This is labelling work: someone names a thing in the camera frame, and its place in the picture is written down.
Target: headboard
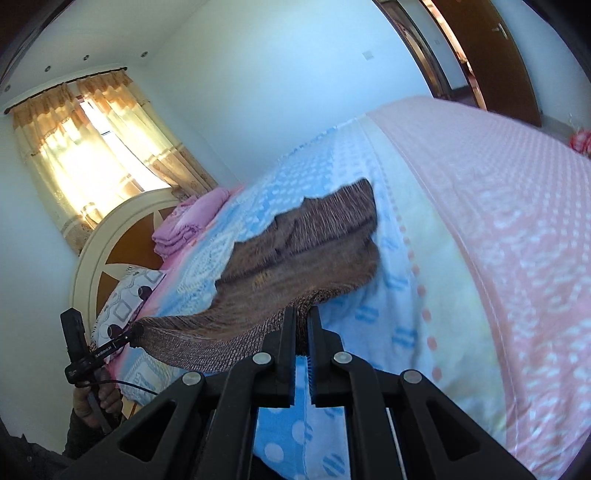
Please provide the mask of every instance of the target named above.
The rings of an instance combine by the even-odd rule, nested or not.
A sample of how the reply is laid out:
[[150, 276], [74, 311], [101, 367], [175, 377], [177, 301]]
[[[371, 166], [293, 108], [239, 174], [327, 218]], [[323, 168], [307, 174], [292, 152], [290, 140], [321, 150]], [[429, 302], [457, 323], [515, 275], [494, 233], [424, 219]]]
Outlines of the headboard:
[[171, 189], [141, 193], [111, 211], [91, 234], [70, 292], [70, 305], [82, 314], [87, 340], [96, 316], [130, 265], [153, 270], [162, 266], [152, 234], [177, 204]]

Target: cable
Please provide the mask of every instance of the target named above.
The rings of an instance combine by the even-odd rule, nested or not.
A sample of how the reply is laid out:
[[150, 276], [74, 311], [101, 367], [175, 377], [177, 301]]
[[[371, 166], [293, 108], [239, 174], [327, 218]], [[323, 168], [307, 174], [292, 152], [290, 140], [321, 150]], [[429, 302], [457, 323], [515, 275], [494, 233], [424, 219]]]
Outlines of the cable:
[[86, 383], [84, 385], [81, 385], [81, 387], [82, 388], [84, 388], [84, 387], [92, 387], [93, 385], [103, 385], [103, 384], [106, 384], [106, 383], [118, 383], [118, 384], [121, 384], [121, 385], [127, 385], [128, 387], [134, 387], [134, 388], [137, 388], [139, 390], [143, 390], [143, 391], [145, 391], [147, 393], [151, 393], [152, 395], [158, 395], [155, 391], [149, 390], [149, 389], [144, 388], [144, 387], [140, 387], [139, 385], [135, 385], [133, 383], [124, 382], [122, 380], [100, 380], [98, 382]]

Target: bed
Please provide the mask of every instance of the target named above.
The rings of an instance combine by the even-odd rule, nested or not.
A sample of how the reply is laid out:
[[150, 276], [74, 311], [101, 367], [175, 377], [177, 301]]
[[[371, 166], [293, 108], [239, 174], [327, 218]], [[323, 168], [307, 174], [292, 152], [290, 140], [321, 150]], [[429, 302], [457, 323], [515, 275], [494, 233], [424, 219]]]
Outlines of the bed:
[[[235, 242], [360, 178], [380, 266], [320, 306], [324, 328], [375, 368], [425, 373], [537, 478], [559, 478], [591, 431], [591, 166], [516, 121], [428, 98], [362, 115], [280, 159], [164, 266], [150, 236], [176, 200], [144, 193], [89, 240], [73, 305], [91, 329], [132, 264], [166, 271], [138, 317], [201, 312]], [[154, 391], [184, 372], [129, 347], [109, 369]], [[261, 409], [255, 454], [285, 478], [348, 478], [343, 411], [309, 404], [306, 369], [298, 358], [294, 407]]]

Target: sheer curtain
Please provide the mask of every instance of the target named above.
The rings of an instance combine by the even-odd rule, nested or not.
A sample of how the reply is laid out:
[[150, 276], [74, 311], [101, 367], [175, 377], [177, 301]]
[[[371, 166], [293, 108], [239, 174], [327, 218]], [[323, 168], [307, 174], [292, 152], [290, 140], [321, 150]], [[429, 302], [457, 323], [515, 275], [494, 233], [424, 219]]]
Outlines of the sheer curtain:
[[185, 146], [163, 124], [124, 70], [77, 81], [80, 93], [102, 112], [129, 150], [179, 198], [201, 196], [217, 186]]
[[80, 254], [96, 225], [142, 190], [65, 84], [13, 110], [21, 157], [39, 198]]

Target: door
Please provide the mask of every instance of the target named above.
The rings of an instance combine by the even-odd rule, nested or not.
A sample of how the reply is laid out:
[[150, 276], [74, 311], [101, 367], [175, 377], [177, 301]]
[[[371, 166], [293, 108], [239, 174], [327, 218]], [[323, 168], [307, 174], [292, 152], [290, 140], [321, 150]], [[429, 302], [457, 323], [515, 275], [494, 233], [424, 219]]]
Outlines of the door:
[[433, 96], [450, 99], [452, 88], [443, 69], [412, 19], [396, 0], [378, 0], [376, 4], [406, 43]]
[[517, 45], [489, 0], [432, 0], [470, 62], [487, 110], [541, 127]]

